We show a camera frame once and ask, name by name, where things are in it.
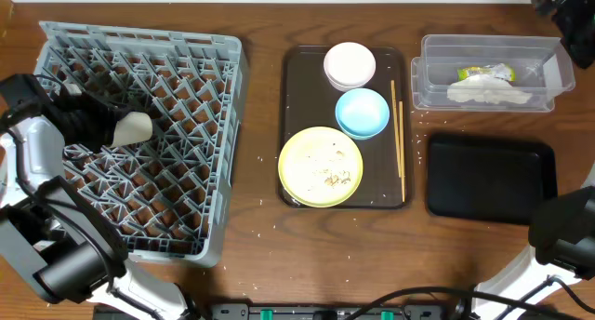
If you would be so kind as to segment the cream plastic cup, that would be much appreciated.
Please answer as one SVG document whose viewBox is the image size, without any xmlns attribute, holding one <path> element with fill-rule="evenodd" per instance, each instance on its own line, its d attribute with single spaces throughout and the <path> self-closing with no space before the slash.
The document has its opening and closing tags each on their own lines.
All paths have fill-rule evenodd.
<svg viewBox="0 0 595 320">
<path fill-rule="evenodd" d="M 143 142 L 151 136 L 152 119 L 146 113 L 131 112 L 116 123 L 111 148 Z"/>
</svg>

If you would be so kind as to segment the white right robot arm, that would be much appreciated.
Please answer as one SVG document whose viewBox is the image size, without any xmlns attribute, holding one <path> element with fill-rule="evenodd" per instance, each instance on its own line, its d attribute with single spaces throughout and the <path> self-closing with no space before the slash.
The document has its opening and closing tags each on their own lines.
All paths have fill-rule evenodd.
<svg viewBox="0 0 595 320">
<path fill-rule="evenodd" d="M 532 0 L 550 16 L 574 64 L 594 64 L 594 0 Z M 583 310 L 594 309 L 570 286 L 594 277 L 594 172 L 577 191 L 548 200 L 529 228 L 529 245 L 503 270 L 481 282 L 456 307 L 460 319 L 520 319 L 559 288 Z"/>
</svg>

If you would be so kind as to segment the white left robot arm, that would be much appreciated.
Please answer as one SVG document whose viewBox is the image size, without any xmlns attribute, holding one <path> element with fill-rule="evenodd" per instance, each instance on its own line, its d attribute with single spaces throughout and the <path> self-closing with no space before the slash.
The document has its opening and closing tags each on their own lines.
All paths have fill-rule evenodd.
<svg viewBox="0 0 595 320">
<path fill-rule="evenodd" d="M 47 92 L 40 76 L 1 82 L 1 256 L 41 299 L 110 306 L 136 319 L 198 319 L 178 285 L 157 279 L 128 257 L 126 243 L 66 180 L 64 149 L 91 152 L 152 136 L 143 112 L 74 85 Z"/>
</svg>

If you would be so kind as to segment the green snack wrapper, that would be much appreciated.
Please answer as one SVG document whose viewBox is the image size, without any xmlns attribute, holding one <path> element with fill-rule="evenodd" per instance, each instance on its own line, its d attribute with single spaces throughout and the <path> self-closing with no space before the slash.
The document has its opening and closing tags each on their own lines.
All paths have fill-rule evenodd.
<svg viewBox="0 0 595 320">
<path fill-rule="evenodd" d="M 506 63 L 498 63 L 486 66 L 472 66 L 457 70 L 459 81 L 465 80 L 474 75 L 488 75 L 493 78 L 514 82 L 516 80 L 515 71 Z"/>
</svg>

